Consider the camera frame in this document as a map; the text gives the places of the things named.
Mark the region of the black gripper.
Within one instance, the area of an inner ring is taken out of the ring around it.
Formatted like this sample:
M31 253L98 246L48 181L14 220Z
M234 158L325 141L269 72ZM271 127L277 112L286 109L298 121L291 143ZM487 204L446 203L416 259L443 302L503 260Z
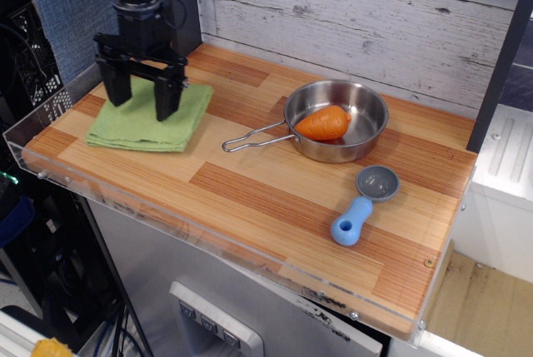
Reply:
M175 50L176 26L170 0L149 0L140 4L116 0L118 34L98 33L96 61L107 91L115 107L132 97L130 73L139 77L155 76L154 94L158 121L176 112L181 94L188 85L185 75L187 59ZM166 65L159 74L151 73L145 61Z

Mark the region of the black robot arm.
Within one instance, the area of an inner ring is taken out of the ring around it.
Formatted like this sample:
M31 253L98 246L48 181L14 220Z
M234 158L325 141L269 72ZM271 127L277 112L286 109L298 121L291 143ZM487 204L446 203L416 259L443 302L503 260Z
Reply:
M118 34L98 33L96 61L115 107L132 98L131 77L153 82L158 121L178 110L187 59L176 50L171 0L114 0Z

